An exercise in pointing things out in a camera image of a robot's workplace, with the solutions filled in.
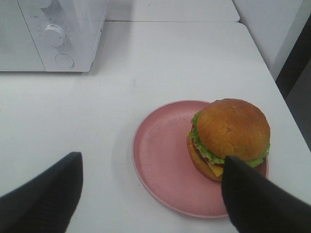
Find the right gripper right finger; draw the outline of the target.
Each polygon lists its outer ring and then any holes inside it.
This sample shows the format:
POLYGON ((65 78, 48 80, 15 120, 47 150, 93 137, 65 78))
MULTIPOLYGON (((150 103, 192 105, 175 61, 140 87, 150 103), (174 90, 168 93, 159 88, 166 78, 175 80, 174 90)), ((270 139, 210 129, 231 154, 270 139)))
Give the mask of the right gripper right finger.
POLYGON ((225 159, 222 197, 240 233, 309 233, 311 207, 236 156, 225 159))

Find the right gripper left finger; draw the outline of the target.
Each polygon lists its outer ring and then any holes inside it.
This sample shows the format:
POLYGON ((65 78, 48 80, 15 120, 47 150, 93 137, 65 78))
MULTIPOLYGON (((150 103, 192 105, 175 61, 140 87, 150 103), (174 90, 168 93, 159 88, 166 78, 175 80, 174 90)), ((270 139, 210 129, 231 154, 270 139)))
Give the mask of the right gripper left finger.
POLYGON ((71 152, 0 198, 2 233, 64 233, 81 197, 83 159, 71 152))

